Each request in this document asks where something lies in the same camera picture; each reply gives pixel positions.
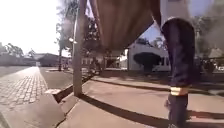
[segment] wall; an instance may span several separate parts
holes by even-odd
[[[163,58],[163,62],[161,62],[160,65],[157,65],[153,69],[154,71],[170,71],[168,52],[166,50],[157,49],[157,48],[149,47],[149,46],[146,46],[146,45],[140,45],[140,44],[137,44],[137,43],[133,43],[129,47],[128,66],[127,66],[129,68],[129,70],[143,70],[143,66],[139,65],[134,60],[134,55],[138,54],[138,53],[141,53],[141,52],[152,52],[154,54],[159,55],[161,58]]]

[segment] shoe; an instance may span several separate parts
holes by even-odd
[[[188,128],[188,126],[187,126],[187,124],[185,126],[181,126],[181,127],[180,126],[176,126],[174,124],[169,124],[168,128]]]

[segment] jeans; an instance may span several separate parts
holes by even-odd
[[[181,19],[167,21],[162,27],[167,43],[167,50],[171,64],[171,87],[189,87],[193,82],[195,34],[194,28]],[[169,121],[171,124],[183,128],[186,123],[188,94],[171,95],[168,98]]]

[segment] sky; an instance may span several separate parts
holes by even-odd
[[[202,14],[212,1],[191,0],[192,15]],[[54,44],[57,5],[57,0],[0,0],[0,42],[19,46],[24,53],[33,49],[37,53],[58,54],[58,45]],[[155,25],[142,34],[150,41],[157,36]]]

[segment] bush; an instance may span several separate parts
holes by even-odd
[[[144,66],[145,71],[152,71],[155,65],[161,61],[161,57],[150,52],[142,52],[134,55],[134,60]]]

